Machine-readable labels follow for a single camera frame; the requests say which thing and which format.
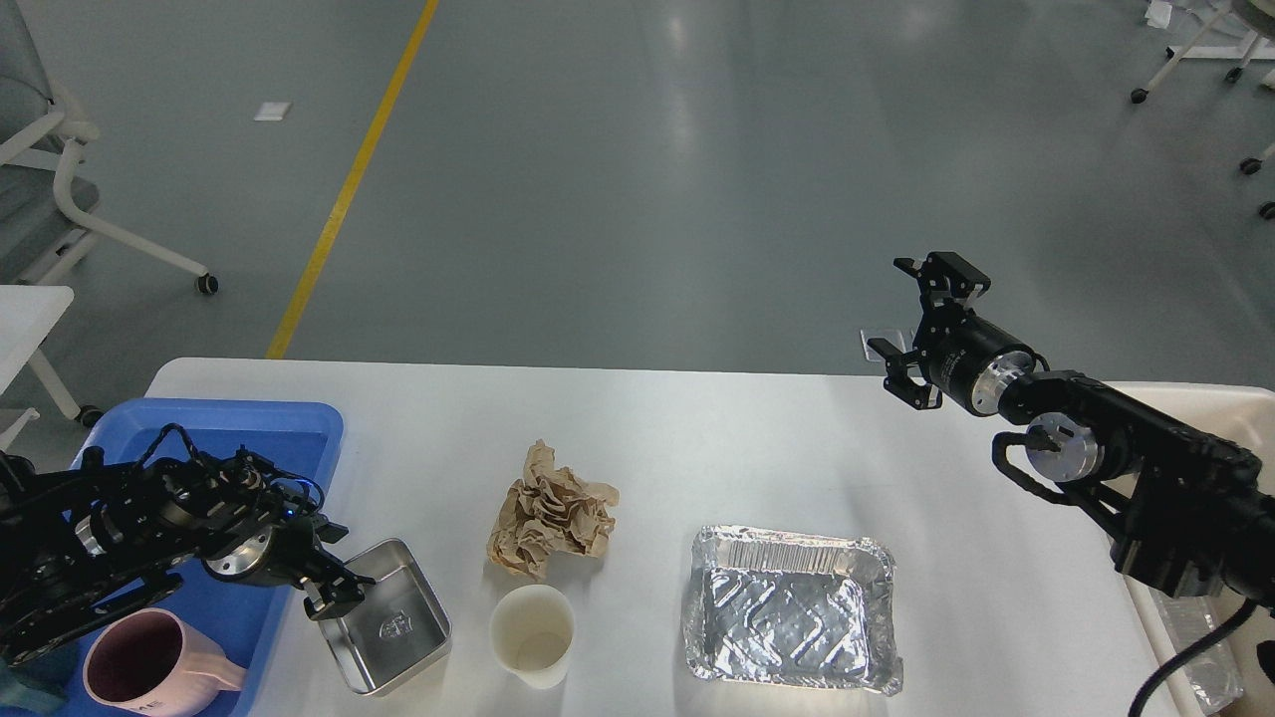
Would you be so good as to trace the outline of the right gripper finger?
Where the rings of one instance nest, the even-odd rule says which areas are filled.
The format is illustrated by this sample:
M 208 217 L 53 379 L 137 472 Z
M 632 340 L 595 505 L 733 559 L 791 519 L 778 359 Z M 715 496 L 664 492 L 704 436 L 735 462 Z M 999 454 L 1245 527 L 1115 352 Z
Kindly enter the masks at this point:
M 956 251 L 929 251 L 923 259 L 898 256 L 892 267 L 915 279 L 921 330 L 952 330 L 975 316 L 973 302 L 991 290 L 991 278 Z
M 915 381 L 910 376 L 912 367 L 921 367 L 921 358 L 927 353 L 924 350 L 912 350 L 907 353 L 894 353 L 884 341 L 873 341 L 873 350 L 884 356 L 887 376 L 884 378 L 884 388 L 891 395 L 909 404 L 915 411 L 938 410 L 942 404 L 942 394 L 938 387 L 924 379 Z

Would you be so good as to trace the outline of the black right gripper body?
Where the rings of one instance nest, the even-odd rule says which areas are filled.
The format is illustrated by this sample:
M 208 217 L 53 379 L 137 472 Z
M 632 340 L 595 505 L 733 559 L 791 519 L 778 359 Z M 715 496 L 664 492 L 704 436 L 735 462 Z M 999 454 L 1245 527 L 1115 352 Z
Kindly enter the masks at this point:
M 1000 413 L 1011 384 L 1037 370 L 1028 344 L 980 316 L 924 316 L 915 336 L 921 375 L 969 413 Z

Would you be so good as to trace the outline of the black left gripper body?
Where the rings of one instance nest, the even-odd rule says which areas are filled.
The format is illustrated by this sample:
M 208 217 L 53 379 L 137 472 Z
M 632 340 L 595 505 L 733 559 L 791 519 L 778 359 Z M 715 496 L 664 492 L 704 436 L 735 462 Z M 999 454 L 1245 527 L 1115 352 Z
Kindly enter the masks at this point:
M 261 526 L 223 558 L 204 560 L 204 572 L 212 580 L 255 589 L 301 589 L 303 582 L 317 580 L 323 563 L 316 558 L 312 517 L 323 509 L 323 491 L 314 496 L 310 487 L 287 490 L 279 523 Z

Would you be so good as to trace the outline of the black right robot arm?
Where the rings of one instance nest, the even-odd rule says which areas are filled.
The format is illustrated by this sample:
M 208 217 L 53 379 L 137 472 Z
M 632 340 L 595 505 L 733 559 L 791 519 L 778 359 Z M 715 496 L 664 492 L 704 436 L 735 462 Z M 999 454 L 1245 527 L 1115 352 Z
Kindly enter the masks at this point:
M 868 339 L 884 358 L 884 388 L 915 411 L 945 398 L 975 417 L 997 416 L 991 459 L 1017 487 L 1076 506 L 1111 537 L 1119 575 L 1168 598 L 1239 595 L 1241 607 L 1179 649 L 1142 683 L 1142 714 L 1170 674 L 1274 607 L 1274 503 L 1261 459 L 1239 444 L 1155 410 L 1074 370 L 974 313 L 991 279 L 955 251 L 892 259 L 919 290 L 909 350 Z

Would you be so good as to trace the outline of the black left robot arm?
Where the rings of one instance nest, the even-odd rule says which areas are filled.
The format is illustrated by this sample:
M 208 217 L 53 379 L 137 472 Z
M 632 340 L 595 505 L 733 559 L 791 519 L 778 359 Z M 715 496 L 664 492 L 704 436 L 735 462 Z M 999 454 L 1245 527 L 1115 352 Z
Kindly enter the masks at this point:
M 91 447 L 76 468 L 38 473 L 4 454 L 3 661 L 40 658 L 159 603 L 184 586 L 186 563 L 229 586 L 300 589 L 310 620 L 346 616 L 374 578 L 332 554 L 348 529 L 324 501 L 312 480 L 246 447 L 215 457 L 177 424 L 120 463 Z

